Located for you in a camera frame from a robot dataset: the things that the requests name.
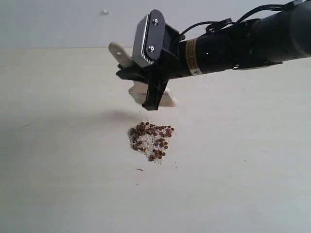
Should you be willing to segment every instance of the pile of grains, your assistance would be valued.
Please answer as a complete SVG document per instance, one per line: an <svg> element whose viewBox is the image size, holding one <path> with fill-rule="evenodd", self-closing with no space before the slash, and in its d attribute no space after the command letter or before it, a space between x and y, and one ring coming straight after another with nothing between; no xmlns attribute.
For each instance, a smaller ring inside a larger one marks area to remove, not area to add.
<svg viewBox="0 0 311 233"><path fill-rule="evenodd" d="M131 146L134 150L145 154L149 161L161 164L173 133L174 128L170 125L156 126L142 121L130 129Z"/></svg>

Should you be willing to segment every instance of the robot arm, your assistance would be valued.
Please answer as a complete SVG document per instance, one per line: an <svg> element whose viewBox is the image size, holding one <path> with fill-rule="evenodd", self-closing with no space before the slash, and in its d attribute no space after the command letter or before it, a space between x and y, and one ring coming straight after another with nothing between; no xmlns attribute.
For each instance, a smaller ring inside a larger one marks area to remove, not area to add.
<svg viewBox="0 0 311 233"><path fill-rule="evenodd" d="M262 11L279 11L266 18L246 20ZM184 34L208 24L206 32L185 40ZM138 24L133 46L134 64L117 76L148 84L142 105L157 110L170 79L244 70L282 64L311 57L311 1L294 0L285 5L264 5L238 21L207 21L192 25L182 33L166 24L158 10L151 11Z"/></svg>

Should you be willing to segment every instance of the white table surface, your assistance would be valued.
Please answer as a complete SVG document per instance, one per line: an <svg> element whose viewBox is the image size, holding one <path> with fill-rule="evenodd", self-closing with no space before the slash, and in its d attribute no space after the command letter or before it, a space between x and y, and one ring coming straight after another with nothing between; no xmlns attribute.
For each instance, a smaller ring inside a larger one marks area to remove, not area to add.
<svg viewBox="0 0 311 233"><path fill-rule="evenodd" d="M310 64L170 81L147 112L107 49L1 50L0 232L310 232ZM163 165L141 119L176 128Z"/></svg>

